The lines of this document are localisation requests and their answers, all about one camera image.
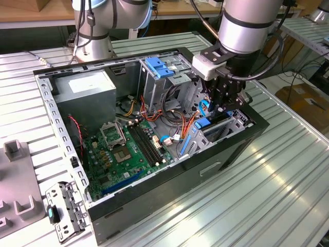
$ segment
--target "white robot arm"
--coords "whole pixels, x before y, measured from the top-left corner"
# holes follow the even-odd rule
[[[73,0],[72,6],[77,28],[74,57],[82,62],[111,58],[108,30],[145,28],[152,15],[152,0]]]

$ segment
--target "motherboard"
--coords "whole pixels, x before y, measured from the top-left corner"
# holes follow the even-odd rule
[[[93,201],[173,163],[166,147],[155,140],[158,137],[146,120],[131,126],[111,125],[84,138]]]

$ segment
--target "aluminum extrusion table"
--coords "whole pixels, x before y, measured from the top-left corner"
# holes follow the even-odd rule
[[[319,55],[328,54],[324,58],[329,59],[329,46],[322,42],[323,38],[329,36],[328,23],[317,24],[305,17],[286,19],[281,29]]]
[[[119,56],[207,45],[192,33],[113,42]],[[67,48],[35,53],[55,66],[71,58]],[[46,206],[45,190],[70,176],[32,75],[39,68],[31,55],[0,55],[0,140],[28,142]],[[264,134],[221,174],[102,246],[316,246],[329,229],[329,142],[256,81],[247,92],[270,123]],[[60,246],[48,218],[0,240],[23,245]],[[96,246],[90,226],[63,246]]]

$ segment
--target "gray power supply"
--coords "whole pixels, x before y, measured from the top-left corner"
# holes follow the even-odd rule
[[[91,133],[115,120],[116,87],[103,69],[57,78],[52,84],[63,119],[71,114]]]

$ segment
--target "metal bracket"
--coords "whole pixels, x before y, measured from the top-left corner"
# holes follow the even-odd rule
[[[59,216],[59,222],[54,225],[60,243],[80,234],[90,224],[75,182],[59,182],[48,189],[46,195],[49,205]]]

